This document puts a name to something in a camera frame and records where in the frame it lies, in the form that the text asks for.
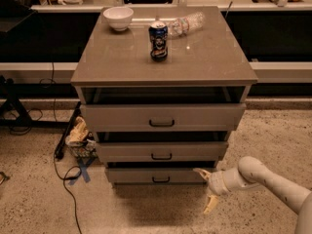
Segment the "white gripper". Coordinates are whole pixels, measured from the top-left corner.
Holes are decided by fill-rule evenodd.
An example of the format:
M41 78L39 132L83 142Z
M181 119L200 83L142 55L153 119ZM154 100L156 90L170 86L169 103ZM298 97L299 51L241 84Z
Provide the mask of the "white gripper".
M215 194L207 196L207 203L204 208L205 215L208 215L217 206L217 196L238 190L243 185L243 181L237 168L232 168L226 171L217 171L214 173L210 173L201 168L194 168L193 171L198 173L203 180L209 181L209 188L213 194Z

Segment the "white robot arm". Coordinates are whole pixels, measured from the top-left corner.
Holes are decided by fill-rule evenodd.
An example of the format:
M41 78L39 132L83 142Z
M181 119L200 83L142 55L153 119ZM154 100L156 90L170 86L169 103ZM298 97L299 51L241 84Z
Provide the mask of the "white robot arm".
M208 184L205 215L216 207L219 196L262 185L297 214L294 234L312 234L312 191L273 173L255 157L245 156L225 171L195 168L194 172Z

